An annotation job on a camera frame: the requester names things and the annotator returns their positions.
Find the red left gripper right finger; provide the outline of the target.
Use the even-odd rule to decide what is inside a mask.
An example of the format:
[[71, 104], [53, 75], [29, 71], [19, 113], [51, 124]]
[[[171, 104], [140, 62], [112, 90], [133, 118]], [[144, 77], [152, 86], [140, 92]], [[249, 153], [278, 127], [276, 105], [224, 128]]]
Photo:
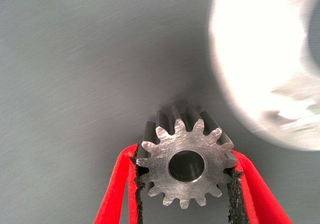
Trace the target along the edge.
[[227, 173], [230, 224], [291, 224], [255, 165], [244, 154], [233, 150], [237, 165]]

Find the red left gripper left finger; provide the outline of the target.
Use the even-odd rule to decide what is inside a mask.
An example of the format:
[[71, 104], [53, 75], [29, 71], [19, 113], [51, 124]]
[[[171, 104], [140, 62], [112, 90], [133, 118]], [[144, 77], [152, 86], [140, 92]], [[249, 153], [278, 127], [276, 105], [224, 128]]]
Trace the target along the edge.
[[125, 187], [128, 185], [128, 222], [130, 224], [143, 223], [143, 204], [140, 191], [143, 184], [139, 182], [136, 157], [138, 144], [133, 144], [121, 151], [109, 184], [96, 214], [95, 224], [118, 224], [120, 222]]

